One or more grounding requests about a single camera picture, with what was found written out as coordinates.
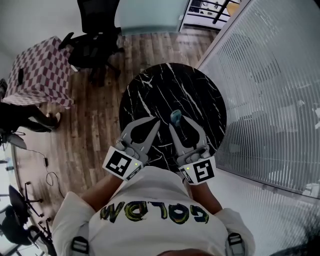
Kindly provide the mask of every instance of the black pants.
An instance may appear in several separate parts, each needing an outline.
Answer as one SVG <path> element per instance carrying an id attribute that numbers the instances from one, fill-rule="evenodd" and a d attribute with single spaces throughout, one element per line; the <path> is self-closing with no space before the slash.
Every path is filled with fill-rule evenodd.
<path id="1" fill-rule="evenodd" d="M 46 117 L 35 105 L 20 106 L 1 102 L 0 112 L 4 117 L 1 126 L 8 132 L 25 127 L 34 132 L 45 133 L 51 132 L 58 125 L 56 117 Z"/>

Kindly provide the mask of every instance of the white vertical blinds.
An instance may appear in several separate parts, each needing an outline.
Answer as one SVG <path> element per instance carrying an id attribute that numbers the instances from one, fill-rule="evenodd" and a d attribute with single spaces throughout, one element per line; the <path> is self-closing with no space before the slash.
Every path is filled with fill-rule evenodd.
<path id="1" fill-rule="evenodd" d="M 319 198 L 311 192 L 320 183 L 320 9 L 314 0 L 252 0 L 199 69 L 227 109 L 217 167 Z"/>

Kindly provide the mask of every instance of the white t-shirt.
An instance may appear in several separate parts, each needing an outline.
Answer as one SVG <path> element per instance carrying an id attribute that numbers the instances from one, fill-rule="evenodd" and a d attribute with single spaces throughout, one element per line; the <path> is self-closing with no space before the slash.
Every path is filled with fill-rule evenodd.
<path id="1" fill-rule="evenodd" d="M 69 256 L 72 239 L 87 222 L 95 256 L 156 256 L 190 248 L 224 256 L 227 229 L 241 235 L 249 255 L 255 251 L 239 213 L 226 208 L 210 214 L 188 196 L 177 174 L 153 166 L 142 169 L 98 212 L 69 192 L 53 222 L 59 256 Z"/>

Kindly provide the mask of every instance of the small blue object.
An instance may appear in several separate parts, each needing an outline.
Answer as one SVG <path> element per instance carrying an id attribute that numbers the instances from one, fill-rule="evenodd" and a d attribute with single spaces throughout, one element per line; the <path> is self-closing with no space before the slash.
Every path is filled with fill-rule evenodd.
<path id="1" fill-rule="evenodd" d="M 171 124 L 173 124 L 175 127 L 179 127 L 181 117 L 182 113 L 179 109 L 173 111 L 170 115 Z"/>

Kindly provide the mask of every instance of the person's leg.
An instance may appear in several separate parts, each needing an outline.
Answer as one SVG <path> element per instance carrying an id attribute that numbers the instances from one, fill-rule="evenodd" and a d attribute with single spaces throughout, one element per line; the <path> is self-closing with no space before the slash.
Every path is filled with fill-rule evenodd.
<path id="1" fill-rule="evenodd" d="M 24 118 L 33 117 L 39 124 L 54 130 L 59 126 L 59 122 L 56 117 L 47 117 L 41 112 L 41 110 L 35 105 L 21 106 L 20 112 Z"/>
<path id="2" fill-rule="evenodd" d="M 36 133 L 49 133 L 52 130 L 43 126 L 42 124 L 38 123 L 38 122 L 33 122 L 29 119 L 25 119 L 21 122 L 20 124 L 21 127 L 25 127 L 33 132 Z"/>

